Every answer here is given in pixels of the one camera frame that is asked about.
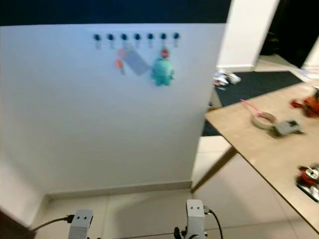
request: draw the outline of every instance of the teal plush toy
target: teal plush toy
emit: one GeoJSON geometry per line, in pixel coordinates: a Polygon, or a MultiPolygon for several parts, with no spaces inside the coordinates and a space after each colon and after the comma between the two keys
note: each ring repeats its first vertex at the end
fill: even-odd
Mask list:
{"type": "Polygon", "coordinates": [[[161,58],[158,59],[152,70],[152,78],[155,79],[157,86],[169,86],[174,75],[174,69],[171,62],[168,60],[168,50],[164,48],[161,51],[161,58]]]}

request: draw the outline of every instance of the table leg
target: table leg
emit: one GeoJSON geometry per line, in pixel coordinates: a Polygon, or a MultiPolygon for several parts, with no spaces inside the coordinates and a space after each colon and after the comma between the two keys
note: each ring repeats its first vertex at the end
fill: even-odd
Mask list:
{"type": "Polygon", "coordinates": [[[201,178],[201,180],[191,189],[191,193],[194,193],[200,188],[207,180],[215,175],[232,157],[235,156],[237,150],[231,146],[220,159],[208,170],[208,172],[201,178]]]}

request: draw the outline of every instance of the tile floor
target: tile floor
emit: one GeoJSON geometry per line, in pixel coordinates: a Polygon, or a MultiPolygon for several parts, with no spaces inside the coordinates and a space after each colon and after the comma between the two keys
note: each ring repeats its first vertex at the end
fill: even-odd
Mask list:
{"type": "MultiPolygon", "coordinates": [[[[261,57],[256,71],[291,70],[308,79],[279,56],[261,57]]],[[[221,136],[199,140],[192,180],[205,171],[229,147],[221,136]]],[[[218,215],[225,239],[319,239],[300,216],[248,165],[236,155],[194,195],[189,190],[135,193],[105,197],[51,201],[37,223],[74,213],[94,211],[90,239],[172,239],[174,227],[186,225],[185,201],[201,199],[218,215]]],[[[209,239],[218,239],[213,218],[206,218],[209,239]]],[[[67,238],[69,225],[59,222],[39,231],[36,239],[67,238]]]]}

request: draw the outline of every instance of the dark carpet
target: dark carpet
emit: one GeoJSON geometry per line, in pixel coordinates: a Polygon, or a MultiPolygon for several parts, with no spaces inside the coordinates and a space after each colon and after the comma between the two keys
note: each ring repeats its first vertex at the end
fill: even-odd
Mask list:
{"type": "MultiPolygon", "coordinates": [[[[216,87],[216,92],[223,106],[237,103],[240,99],[247,100],[302,82],[289,71],[238,72],[235,74],[241,78],[241,82],[237,85],[229,84],[224,87],[225,91],[216,87]]],[[[205,121],[202,136],[214,135],[220,134],[205,121]]]]}

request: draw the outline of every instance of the wooden table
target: wooden table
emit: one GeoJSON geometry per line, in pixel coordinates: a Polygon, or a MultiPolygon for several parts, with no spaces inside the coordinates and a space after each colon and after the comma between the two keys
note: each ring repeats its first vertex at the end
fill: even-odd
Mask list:
{"type": "Polygon", "coordinates": [[[251,124],[250,113],[241,103],[207,113],[206,119],[232,146],[192,188],[192,192],[239,153],[319,233],[319,203],[302,192],[295,182],[298,166],[319,163],[319,119],[307,118],[301,109],[289,105],[292,99],[312,95],[314,85],[300,83],[248,101],[259,110],[275,115],[278,121],[297,120],[305,135],[291,134],[275,139],[251,124]]]}

